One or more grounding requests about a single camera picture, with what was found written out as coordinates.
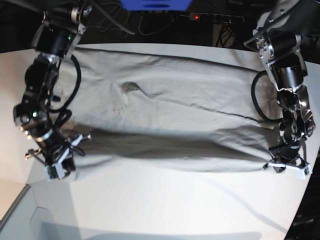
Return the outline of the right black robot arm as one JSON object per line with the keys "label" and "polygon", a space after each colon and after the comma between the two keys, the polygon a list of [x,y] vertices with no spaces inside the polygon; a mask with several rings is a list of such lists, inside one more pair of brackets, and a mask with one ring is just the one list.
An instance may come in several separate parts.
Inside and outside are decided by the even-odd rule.
{"label": "right black robot arm", "polygon": [[[82,81],[82,73],[73,51],[86,31],[85,22],[92,9],[97,9],[113,25],[127,32],[100,3],[95,0],[19,0],[18,5],[43,13],[31,47],[38,53],[24,75],[25,91],[21,103],[13,108],[13,120],[38,149],[30,149],[26,158],[35,158],[44,166],[49,180],[63,179],[76,170],[74,153],[83,156],[79,143],[85,137],[78,132],[64,133],[61,128],[71,118],[68,109]],[[76,70],[74,89],[58,109],[54,87],[59,78],[60,64],[69,58]]]}

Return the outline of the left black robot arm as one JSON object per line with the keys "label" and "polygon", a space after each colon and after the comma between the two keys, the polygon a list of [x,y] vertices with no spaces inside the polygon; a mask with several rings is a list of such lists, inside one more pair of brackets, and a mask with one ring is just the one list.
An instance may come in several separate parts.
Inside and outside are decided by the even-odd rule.
{"label": "left black robot arm", "polygon": [[[309,94],[304,85],[308,75],[301,54],[303,36],[320,33],[320,2],[318,0],[278,0],[270,11],[258,19],[253,36],[244,45],[256,51],[264,70],[259,72],[251,85],[251,98],[261,118],[279,125],[278,145],[269,148],[271,160],[267,164],[278,173],[293,169],[301,178],[312,173],[307,162],[306,140],[316,129],[310,109]],[[267,75],[277,90],[277,103],[282,118],[269,119],[258,106],[256,85]]]}

